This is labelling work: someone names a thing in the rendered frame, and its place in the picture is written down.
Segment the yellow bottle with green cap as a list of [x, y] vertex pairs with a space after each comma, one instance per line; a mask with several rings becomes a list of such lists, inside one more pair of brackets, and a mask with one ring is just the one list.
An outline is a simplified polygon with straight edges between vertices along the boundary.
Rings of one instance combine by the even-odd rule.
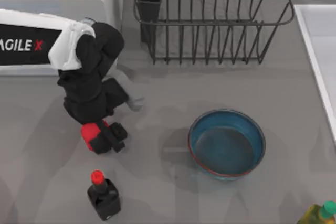
[[313, 204], [296, 224], [336, 224], [336, 202], [328, 200], [321, 206]]

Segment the black bottle with red cap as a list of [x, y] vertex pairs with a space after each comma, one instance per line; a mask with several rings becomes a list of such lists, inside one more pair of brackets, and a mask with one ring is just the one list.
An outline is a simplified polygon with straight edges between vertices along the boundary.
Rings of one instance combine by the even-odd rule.
[[87, 190], [89, 201], [102, 221], [109, 220], [121, 211], [119, 192], [114, 183], [101, 170], [94, 170]]

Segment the blue bowl with red rim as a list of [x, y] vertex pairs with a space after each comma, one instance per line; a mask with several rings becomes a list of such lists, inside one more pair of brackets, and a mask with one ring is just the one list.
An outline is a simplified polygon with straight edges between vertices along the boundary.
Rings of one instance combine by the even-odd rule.
[[259, 124], [247, 114], [214, 109], [191, 124], [187, 146], [196, 166], [206, 175], [234, 181], [261, 163], [266, 139]]

